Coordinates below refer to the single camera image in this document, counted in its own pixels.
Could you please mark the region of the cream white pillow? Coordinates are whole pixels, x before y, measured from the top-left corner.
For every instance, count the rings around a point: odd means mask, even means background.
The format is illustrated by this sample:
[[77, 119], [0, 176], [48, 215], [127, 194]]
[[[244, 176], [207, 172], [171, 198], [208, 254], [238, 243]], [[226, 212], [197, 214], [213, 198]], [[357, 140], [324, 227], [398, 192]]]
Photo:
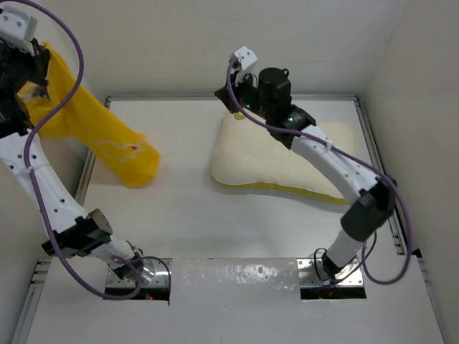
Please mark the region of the cream white pillow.
[[220, 186], [279, 191], [345, 205], [338, 189], [312, 163], [277, 142], [240, 113], [226, 113], [210, 171]]

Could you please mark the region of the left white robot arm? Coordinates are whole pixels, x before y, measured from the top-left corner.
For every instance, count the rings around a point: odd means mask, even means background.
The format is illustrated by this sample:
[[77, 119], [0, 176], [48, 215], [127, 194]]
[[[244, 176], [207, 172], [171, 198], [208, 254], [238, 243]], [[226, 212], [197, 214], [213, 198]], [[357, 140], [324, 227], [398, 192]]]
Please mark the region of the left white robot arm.
[[96, 257], [121, 280], [142, 277], [138, 250], [119, 240], [103, 213], [85, 210], [68, 193], [47, 160], [40, 139], [18, 96], [27, 82], [47, 85], [48, 49], [30, 42], [31, 52], [1, 42], [1, 162], [9, 168], [40, 212], [52, 235], [42, 244], [50, 256]]

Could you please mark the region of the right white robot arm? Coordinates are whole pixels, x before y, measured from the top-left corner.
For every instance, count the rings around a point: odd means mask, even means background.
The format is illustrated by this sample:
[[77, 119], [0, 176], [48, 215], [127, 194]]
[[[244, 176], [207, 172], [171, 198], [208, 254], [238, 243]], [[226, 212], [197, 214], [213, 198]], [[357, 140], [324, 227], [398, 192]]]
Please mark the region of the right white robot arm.
[[270, 67], [254, 78], [229, 67], [226, 85], [215, 96], [231, 113], [260, 121], [276, 141], [321, 172], [348, 203], [341, 230], [321, 257], [326, 276], [333, 279], [393, 214], [393, 181], [347, 157], [309, 113], [293, 104], [288, 75], [287, 69]]

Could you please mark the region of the yellow pillowcase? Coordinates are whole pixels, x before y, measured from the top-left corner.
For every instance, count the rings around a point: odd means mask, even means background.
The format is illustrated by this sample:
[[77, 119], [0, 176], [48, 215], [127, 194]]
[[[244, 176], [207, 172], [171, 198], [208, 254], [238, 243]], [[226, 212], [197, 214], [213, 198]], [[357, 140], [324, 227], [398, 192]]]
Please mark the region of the yellow pillowcase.
[[[19, 91], [33, 125], [38, 125], [64, 100], [76, 81], [63, 57], [50, 44], [45, 42], [43, 46], [51, 53], [48, 96], [33, 96], [36, 85], [31, 82]], [[144, 135], [129, 128], [82, 85], [39, 129], [39, 135], [79, 140], [129, 188], [140, 188], [152, 182], [161, 159], [161, 154]]]

